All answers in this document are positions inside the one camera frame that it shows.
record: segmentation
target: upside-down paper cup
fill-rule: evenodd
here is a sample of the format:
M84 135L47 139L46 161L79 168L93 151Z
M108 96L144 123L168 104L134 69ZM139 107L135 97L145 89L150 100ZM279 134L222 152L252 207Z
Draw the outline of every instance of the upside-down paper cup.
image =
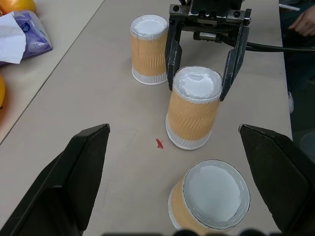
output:
M250 200L246 182L233 166L206 160L191 167L175 185L168 212L177 230L204 236L236 227L249 211Z
M176 146L194 150L207 142L221 91L220 74L209 68L188 66L176 73L166 115L166 131Z
M157 85L167 80L167 30L167 21L157 15L143 15L132 21L132 74L137 81L146 85Z

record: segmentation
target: white table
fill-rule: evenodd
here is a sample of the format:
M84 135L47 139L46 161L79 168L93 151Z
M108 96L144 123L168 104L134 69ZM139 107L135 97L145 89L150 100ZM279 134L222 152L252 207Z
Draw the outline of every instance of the white table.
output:
M251 192L249 213L229 233L249 227L278 230L254 184L238 127L247 123L291 137L283 55L247 52L220 104L208 143L195 151L178 149L165 131L171 94L167 83L138 83L130 62L130 22L145 13L168 18L171 3L176 1L107 0L93 16L0 145L0 187L5 190L0 192L0 226L74 134L109 123L102 182L84 235L170 235L175 231L167 211L171 189L190 166L211 158L236 167ZM249 41L281 45L278 2L248 0L246 7L253 9ZM181 66L197 64L223 72L229 46L194 41L188 32L182 34L181 45ZM156 138L164 140L163 150Z
M6 83L0 111L0 144L104 0L34 1L54 49L0 68Z

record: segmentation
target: orange fruit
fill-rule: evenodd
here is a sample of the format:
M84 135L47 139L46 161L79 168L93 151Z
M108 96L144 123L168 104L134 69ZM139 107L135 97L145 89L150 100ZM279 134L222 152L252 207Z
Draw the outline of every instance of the orange fruit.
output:
M0 107L4 99L4 94L5 94L5 85L4 85L4 79L0 75Z
M0 11L3 15L22 10L30 10L36 13L35 2L33 0L0 0Z

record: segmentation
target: purple tissue package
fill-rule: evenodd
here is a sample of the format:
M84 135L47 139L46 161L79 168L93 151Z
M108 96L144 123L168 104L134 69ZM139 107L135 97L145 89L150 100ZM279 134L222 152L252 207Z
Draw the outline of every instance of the purple tissue package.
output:
M26 36L23 59L40 55L53 49L44 26L32 11L14 11L11 13Z

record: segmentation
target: white tissue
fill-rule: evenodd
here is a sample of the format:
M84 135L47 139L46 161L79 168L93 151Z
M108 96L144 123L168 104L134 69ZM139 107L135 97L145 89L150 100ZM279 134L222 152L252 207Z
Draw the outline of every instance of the white tissue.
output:
M11 14L0 17L0 61L19 64L26 46L26 37Z

